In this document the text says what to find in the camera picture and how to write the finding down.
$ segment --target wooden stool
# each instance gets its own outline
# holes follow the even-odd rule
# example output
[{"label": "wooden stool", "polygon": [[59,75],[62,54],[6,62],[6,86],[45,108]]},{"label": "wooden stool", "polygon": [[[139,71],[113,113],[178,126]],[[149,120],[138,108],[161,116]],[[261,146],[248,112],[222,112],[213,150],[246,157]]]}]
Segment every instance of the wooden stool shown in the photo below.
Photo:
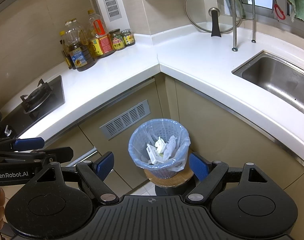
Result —
[{"label": "wooden stool", "polygon": [[195,180],[191,179],[194,173],[190,169],[188,161],[182,171],[179,171],[175,176],[169,179],[159,179],[146,169],[144,172],[147,178],[156,185],[155,192],[158,196],[182,195],[182,197],[185,197],[184,194],[190,192],[195,187]]}]

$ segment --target red handle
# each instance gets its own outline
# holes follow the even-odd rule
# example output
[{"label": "red handle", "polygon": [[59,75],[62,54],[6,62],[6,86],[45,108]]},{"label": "red handle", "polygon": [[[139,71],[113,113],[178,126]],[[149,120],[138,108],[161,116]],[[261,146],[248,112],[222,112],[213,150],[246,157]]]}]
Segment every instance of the red handle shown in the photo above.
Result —
[{"label": "red handle", "polygon": [[105,31],[104,31],[101,20],[95,20],[93,22],[93,25],[94,25],[94,28],[95,28],[98,35],[104,35],[105,34]]},{"label": "red handle", "polygon": [[280,20],[285,20],[285,14],[284,14],[284,12],[282,11],[282,9],[279,7],[278,4],[275,4],[275,5],[274,5],[274,10],[275,10],[276,16],[277,16]]}]

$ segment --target glass pot lid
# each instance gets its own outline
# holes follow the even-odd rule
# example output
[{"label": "glass pot lid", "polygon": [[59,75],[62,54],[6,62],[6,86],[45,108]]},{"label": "glass pot lid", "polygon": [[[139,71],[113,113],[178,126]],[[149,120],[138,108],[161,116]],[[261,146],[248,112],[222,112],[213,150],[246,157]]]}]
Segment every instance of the glass pot lid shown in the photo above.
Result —
[{"label": "glass pot lid", "polygon": [[[216,10],[219,15],[220,33],[233,29],[231,0],[186,0],[185,12],[193,25],[205,31],[212,32],[211,12]],[[240,0],[235,0],[236,26],[242,21],[243,6]]]}]

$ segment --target scissors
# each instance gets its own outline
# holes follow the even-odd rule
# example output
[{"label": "scissors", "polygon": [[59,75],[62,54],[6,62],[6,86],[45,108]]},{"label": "scissors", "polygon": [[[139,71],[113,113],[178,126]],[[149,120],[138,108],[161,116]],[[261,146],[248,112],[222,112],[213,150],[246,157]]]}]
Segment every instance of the scissors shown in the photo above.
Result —
[{"label": "scissors", "polygon": [[275,14],[276,16],[280,19],[280,20],[285,20],[285,14],[282,11],[282,9],[279,7],[279,5],[277,4],[276,0],[273,0],[273,5],[272,5],[272,13],[275,10]]}]

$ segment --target metal pole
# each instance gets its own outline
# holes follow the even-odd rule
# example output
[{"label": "metal pole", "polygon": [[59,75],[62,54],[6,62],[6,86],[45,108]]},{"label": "metal pole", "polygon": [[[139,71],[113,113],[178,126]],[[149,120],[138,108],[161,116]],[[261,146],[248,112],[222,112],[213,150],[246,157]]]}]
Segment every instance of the metal pole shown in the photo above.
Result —
[{"label": "metal pole", "polygon": [[252,0],[252,15],[253,15],[252,42],[253,42],[253,43],[256,43],[256,14],[255,14],[255,0]]},{"label": "metal pole", "polygon": [[231,0],[231,8],[232,8],[232,20],[233,20],[233,51],[238,51],[236,47],[236,10],[235,10],[235,0]]}]

